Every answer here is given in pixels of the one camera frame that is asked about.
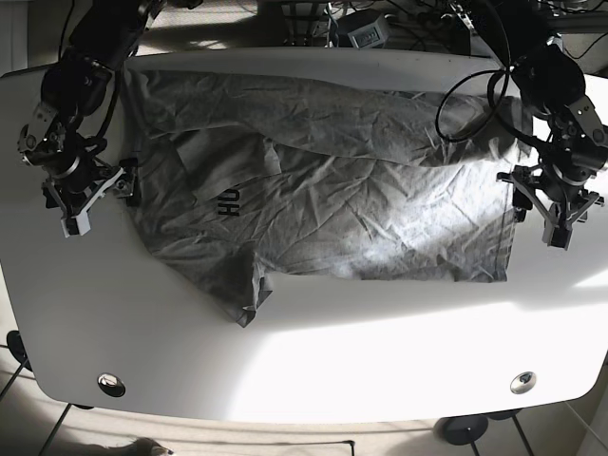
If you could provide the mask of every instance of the floor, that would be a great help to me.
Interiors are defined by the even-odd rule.
[[[90,1],[78,0],[71,25],[87,10]],[[29,14],[29,65],[44,65],[56,59],[61,25],[69,7],[68,0],[36,0]],[[277,4],[254,0],[220,2],[207,0],[203,9],[173,11],[159,18],[155,28],[142,42],[141,53],[182,49],[237,46],[280,46],[283,30],[270,26],[280,15]],[[580,53],[594,37],[572,37],[566,45]],[[608,65],[608,39],[583,60],[587,72]],[[0,335],[16,329],[9,298],[0,282]],[[17,368],[9,352],[0,349],[0,386],[6,384]],[[590,422],[608,385],[608,371],[573,406]],[[46,397],[33,374],[23,372],[0,405],[0,453],[37,454],[65,404]],[[584,430],[563,404],[523,410],[521,422],[538,456],[574,456]],[[57,435],[49,454],[108,455],[101,450],[120,447],[138,437],[149,437],[186,455],[264,455],[264,456],[340,456],[350,454],[343,444],[298,446],[302,443],[356,442],[356,454],[373,456],[470,455],[469,447],[448,446],[433,432],[437,420],[342,426],[279,426],[221,423],[180,418],[140,415],[114,410],[73,409]],[[480,441],[483,455],[524,455],[515,428],[508,422],[491,423]]]

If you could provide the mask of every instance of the black cable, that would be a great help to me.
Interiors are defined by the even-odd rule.
[[[69,24],[69,19],[72,17],[74,8],[76,8],[76,0],[72,0],[72,5],[71,7],[69,7],[69,13],[67,14],[66,21],[64,22],[64,28],[61,31],[61,39],[59,40],[59,51],[57,52],[57,61],[61,60],[61,55],[64,53],[64,41],[66,39],[67,25]]]
[[[59,430],[59,428],[63,424],[64,420],[66,419],[67,413],[69,412],[69,410],[71,408],[72,408],[71,404],[67,404],[66,408],[64,408],[64,412],[61,414],[61,416],[59,417],[59,420],[55,424],[55,427],[50,432],[50,434],[49,434],[49,436],[47,438],[47,441],[45,442],[45,444],[43,445],[42,449],[38,453],[38,456],[44,456],[44,454],[50,448],[50,444],[52,444],[53,440],[55,440],[55,435],[57,434],[57,431]]]
[[[473,73],[473,74],[465,77],[462,81],[460,81],[458,84],[456,84],[453,88],[451,88],[449,90],[449,92],[446,94],[444,99],[439,104],[439,108],[437,109],[437,115],[435,116],[435,130],[437,131],[437,134],[439,135],[439,137],[447,143],[462,143],[464,141],[468,141],[469,139],[471,139],[472,137],[477,135],[480,131],[482,131],[490,123],[490,121],[494,118],[494,116],[497,114],[498,109],[500,108],[500,106],[504,100],[504,96],[506,95],[506,89],[508,88],[508,85],[509,85],[509,80],[510,80],[510,76],[511,76],[511,69],[510,69],[510,67],[511,67],[511,46],[509,45],[509,39],[506,34],[506,30],[504,30],[503,21],[501,20],[501,17],[498,15],[498,12],[496,12],[494,7],[487,0],[485,1],[485,4],[486,4],[490,14],[493,16],[494,21],[501,28],[501,32],[503,34],[504,53],[505,53],[504,60],[506,61],[505,69],[488,69],[485,71],[478,71],[477,73]],[[483,76],[486,74],[493,75],[492,78],[490,78],[490,82],[488,82],[488,93],[489,93],[489,86],[490,86],[492,79],[496,78],[496,77],[498,77],[498,79],[500,79],[501,77],[504,76],[503,89],[501,90],[501,94],[499,96],[498,102],[496,102],[495,104],[490,102],[490,99],[492,102],[494,102],[494,91],[493,91],[494,87],[492,87],[491,96],[488,97],[488,103],[490,104],[490,112],[485,117],[485,119],[482,122],[480,122],[475,128],[473,128],[472,131],[465,133],[463,136],[450,138],[448,135],[444,134],[441,131],[441,128],[439,127],[439,119],[440,119],[441,113],[447,103],[447,100],[452,95],[452,93],[454,93],[456,91],[456,89],[458,89],[464,83],[470,81],[473,78]]]
[[[590,51],[590,50],[593,48],[593,46],[595,46],[595,45],[596,45],[596,44],[597,44],[597,43],[598,43],[598,42],[599,42],[601,39],[605,38],[606,36],[608,36],[608,32],[606,32],[606,33],[602,34],[602,35],[601,35],[601,36],[600,36],[598,39],[596,39],[596,41],[594,41],[594,42],[593,42],[593,43],[592,43],[592,44],[591,44],[591,45],[590,45],[590,46],[589,46],[589,47],[588,47],[588,48],[587,48],[587,49],[586,49],[586,50],[585,50],[585,51],[584,51],[584,52],[583,52],[581,55],[579,55],[578,57],[575,57],[574,55],[572,55],[572,54],[570,53],[570,51],[569,51],[568,49],[566,49],[565,47],[563,48],[563,50],[564,50],[564,52],[565,52],[566,54],[568,54],[568,56],[569,56],[571,59],[574,59],[574,60],[580,60],[580,59],[582,59],[582,58],[583,58],[585,55],[587,55],[587,53],[588,53],[588,52],[589,52],[589,51]]]
[[[396,7],[398,10],[402,11],[408,17],[412,18],[414,21],[418,22],[417,16],[413,12],[408,11],[407,9],[403,8],[401,5],[399,5],[396,2],[393,2],[392,0],[386,0],[386,1],[389,2],[391,5],[393,5],[394,7]],[[425,30],[425,32],[428,33],[437,43],[439,43],[441,46],[446,48],[448,52],[451,52],[450,46],[447,45],[446,43],[444,43],[442,40],[440,40],[432,30],[430,30],[425,24],[421,24],[421,26]]]
[[[599,7],[601,7],[604,3],[606,3],[607,0],[600,0],[599,3],[591,9],[569,9],[569,8],[558,7],[556,5],[553,5],[552,3],[546,2],[544,0],[535,0],[535,1],[537,3],[540,3],[541,5],[546,5],[551,10],[559,10],[559,11],[567,12],[568,14],[584,14],[585,12],[597,11],[599,9]]]
[[[28,359],[26,358],[21,362],[21,364],[19,365],[19,368],[17,368],[15,373],[12,375],[9,382],[2,388],[2,391],[0,391],[0,401],[2,401],[4,396],[7,395],[7,392],[9,392],[10,387],[12,387],[12,384],[17,379],[17,377],[19,376],[19,373],[21,373],[21,371],[23,370],[23,368],[26,366],[27,363],[28,363]]]
[[[405,30],[407,33],[409,33],[411,36],[414,37],[414,39],[416,41],[414,42],[413,46],[409,48],[409,50],[413,50],[418,43],[421,43],[423,51],[424,52],[427,51],[427,44],[425,43],[425,40],[422,38],[422,36],[420,36],[414,30],[412,30],[411,28],[409,28],[407,25],[402,24],[400,22],[390,22],[389,24],[392,25],[392,26],[398,27],[399,29]]]
[[[532,451],[532,446],[528,442],[528,439],[525,437],[523,433],[522,425],[520,425],[520,420],[517,419],[517,416],[513,415],[513,423],[515,423],[515,427],[517,431],[520,433],[520,437],[522,437],[523,446],[525,450],[528,452],[528,456],[534,456],[534,451]]]
[[[122,85],[123,70],[119,69],[114,73],[114,92],[112,92],[112,99],[110,100],[110,104],[107,107],[107,112],[105,113],[105,118],[102,123],[102,126],[100,126],[97,135],[95,135],[95,138],[97,138],[98,140],[102,139],[105,136],[105,133],[107,133],[107,129],[110,127],[112,117],[114,116],[114,110],[116,109],[116,105],[118,104],[118,99],[121,94]]]
[[[502,73],[497,72],[490,78],[490,80],[487,84],[486,96],[487,96],[487,102],[490,105],[491,109],[498,107],[498,105],[496,104],[496,101],[494,100],[494,92],[496,89],[496,84],[501,80],[502,77],[503,77]],[[501,126],[509,134],[511,134],[518,140],[520,140],[522,143],[528,144],[529,146],[536,148],[541,157],[544,155],[544,151],[547,146],[546,142],[539,140],[536,136],[528,136],[525,133],[521,132],[520,130],[515,128],[513,125],[511,125],[509,122],[507,122],[505,119],[503,119],[503,117],[500,115],[500,113],[496,114],[496,119],[498,120],[499,124],[501,124]]]
[[[394,7],[396,7],[398,10],[404,12],[407,16],[413,18],[414,20],[416,19],[416,15],[413,12],[409,12],[407,9],[403,8],[398,3],[393,2],[392,0],[387,0],[387,2],[389,2],[391,5],[393,5]]]
[[[362,10],[367,10],[368,8],[371,8],[371,6],[375,3],[375,0],[370,0],[370,2],[362,7],[361,5],[359,5],[357,8],[354,6],[354,2],[349,2],[349,6],[355,10],[355,11],[362,11]]]

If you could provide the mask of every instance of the metal bracket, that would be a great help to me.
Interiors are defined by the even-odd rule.
[[[604,132],[604,125],[599,119],[596,107],[588,96],[584,96],[568,106],[568,109],[577,120],[582,131],[591,140],[600,146],[608,145],[608,138]]]

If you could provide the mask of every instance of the metal grommet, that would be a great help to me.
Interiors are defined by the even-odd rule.
[[[108,396],[122,397],[126,392],[123,381],[112,373],[102,373],[97,377],[97,385]]]
[[[513,394],[524,394],[529,392],[536,385],[536,373],[524,372],[520,373],[511,382],[511,392]]]

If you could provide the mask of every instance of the gray t-shirt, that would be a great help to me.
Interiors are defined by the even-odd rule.
[[[178,71],[126,80],[142,240],[241,326],[270,272],[506,280],[511,189],[496,174],[522,151],[496,123],[446,144],[440,94]],[[502,113],[529,127],[519,101]],[[456,132],[484,114],[483,99],[456,96],[442,122]]]

